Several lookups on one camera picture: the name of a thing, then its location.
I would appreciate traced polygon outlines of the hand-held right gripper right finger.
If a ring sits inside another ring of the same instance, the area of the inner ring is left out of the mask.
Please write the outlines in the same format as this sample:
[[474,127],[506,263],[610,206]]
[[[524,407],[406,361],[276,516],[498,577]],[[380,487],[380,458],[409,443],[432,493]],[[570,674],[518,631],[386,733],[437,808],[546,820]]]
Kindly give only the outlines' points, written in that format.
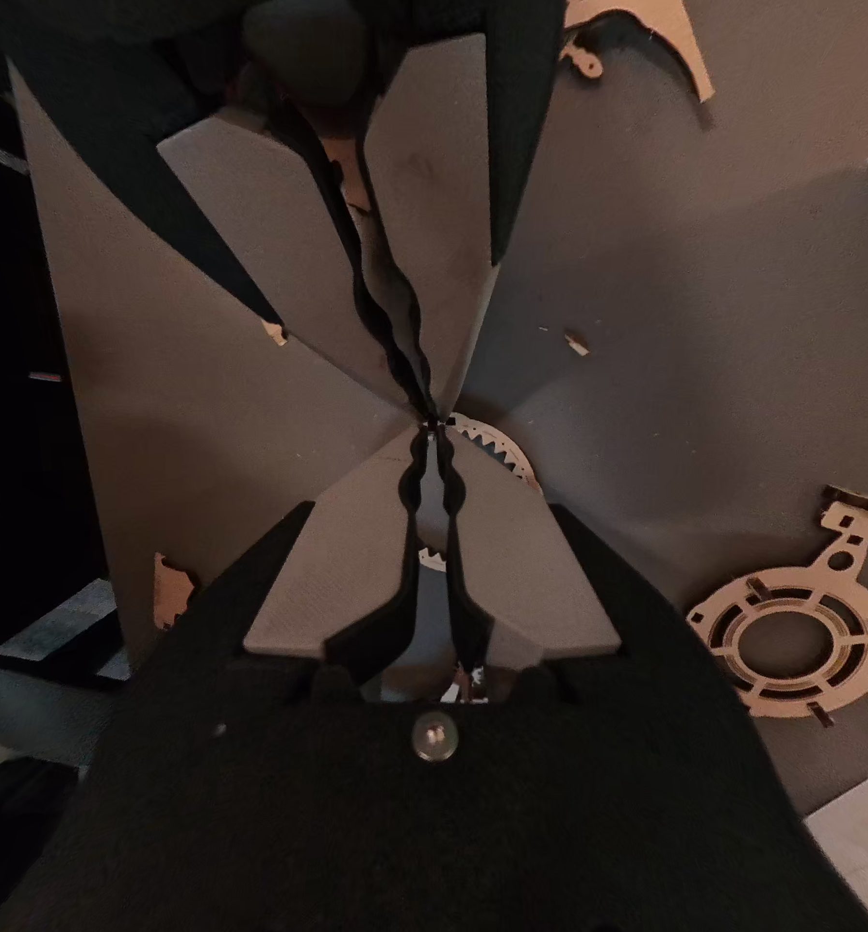
[[607,656],[621,638],[544,496],[439,429],[451,638],[464,670]]

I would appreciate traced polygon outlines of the wooden inner-toothed ring gear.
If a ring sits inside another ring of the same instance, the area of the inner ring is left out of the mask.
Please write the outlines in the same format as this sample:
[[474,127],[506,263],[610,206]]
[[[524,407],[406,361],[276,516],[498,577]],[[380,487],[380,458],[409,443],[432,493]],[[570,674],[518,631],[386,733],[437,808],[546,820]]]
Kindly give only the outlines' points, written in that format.
[[[530,460],[505,433],[486,422],[458,411],[451,413],[448,426],[455,428],[521,482],[526,483],[539,494],[543,494]],[[448,517],[443,507],[443,483],[438,467],[436,441],[433,436],[428,437],[428,464],[421,479],[420,489],[421,500],[417,513],[418,559],[421,566],[445,572]]]

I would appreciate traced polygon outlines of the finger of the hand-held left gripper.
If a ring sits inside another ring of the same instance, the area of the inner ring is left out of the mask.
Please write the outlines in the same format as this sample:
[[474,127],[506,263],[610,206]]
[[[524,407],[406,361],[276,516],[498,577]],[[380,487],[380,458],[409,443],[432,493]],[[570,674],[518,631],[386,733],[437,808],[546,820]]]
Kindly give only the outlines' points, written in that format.
[[482,33],[409,50],[365,139],[395,266],[417,299],[420,350],[450,416],[493,294],[486,42]]
[[424,395],[368,288],[358,230],[320,143],[311,166],[262,118],[216,113],[157,150],[287,334],[424,419]]

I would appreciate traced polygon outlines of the wooden offcut sheet with markings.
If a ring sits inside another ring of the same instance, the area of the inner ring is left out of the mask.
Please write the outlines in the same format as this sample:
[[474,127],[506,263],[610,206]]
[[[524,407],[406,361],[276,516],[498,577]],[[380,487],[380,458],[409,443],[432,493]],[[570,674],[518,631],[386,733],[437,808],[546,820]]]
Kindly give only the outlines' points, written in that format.
[[195,575],[173,565],[162,553],[153,556],[152,619],[156,629],[170,630],[188,611],[197,590]]

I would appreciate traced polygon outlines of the round wooden frame assembly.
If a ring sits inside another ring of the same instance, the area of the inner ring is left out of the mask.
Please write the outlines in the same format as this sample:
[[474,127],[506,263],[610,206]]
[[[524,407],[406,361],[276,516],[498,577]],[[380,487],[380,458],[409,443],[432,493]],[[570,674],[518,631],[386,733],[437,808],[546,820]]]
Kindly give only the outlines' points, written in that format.
[[[686,614],[753,717],[815,717],[868,695],[868,588],[859,576],[868,558],[868,495],[836,485],[823,489],[820,526],[835,537],[813,562],[759,569],[726,583]],[[757,623],[785,613],[818,623],[828,654],[809,671],[759,672],[743,656],[743,638]]]

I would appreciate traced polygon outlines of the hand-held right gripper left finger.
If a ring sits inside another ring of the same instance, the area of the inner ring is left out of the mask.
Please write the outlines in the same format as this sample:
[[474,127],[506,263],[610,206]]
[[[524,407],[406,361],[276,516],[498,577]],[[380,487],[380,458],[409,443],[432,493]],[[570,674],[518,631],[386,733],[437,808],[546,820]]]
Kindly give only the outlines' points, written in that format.
[[342,666],[362,685],[416,627],[428,431],[409,428],[323,492],[243,640],[254,656]]

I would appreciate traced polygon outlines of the wooden offcut with curved cutout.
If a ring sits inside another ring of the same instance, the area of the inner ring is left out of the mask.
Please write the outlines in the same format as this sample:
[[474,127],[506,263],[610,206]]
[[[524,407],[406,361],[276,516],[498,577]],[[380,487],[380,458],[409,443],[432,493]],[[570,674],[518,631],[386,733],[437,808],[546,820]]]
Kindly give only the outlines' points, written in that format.
[[582,48],[577,36],[590,23],[610,14],[627,14],[649,34],[663,40],[686,68],[699,102],[713,98],[715,88],[682,1],[568,1],[558,60],[569,61],[585,78],[600,78],[600,58]]

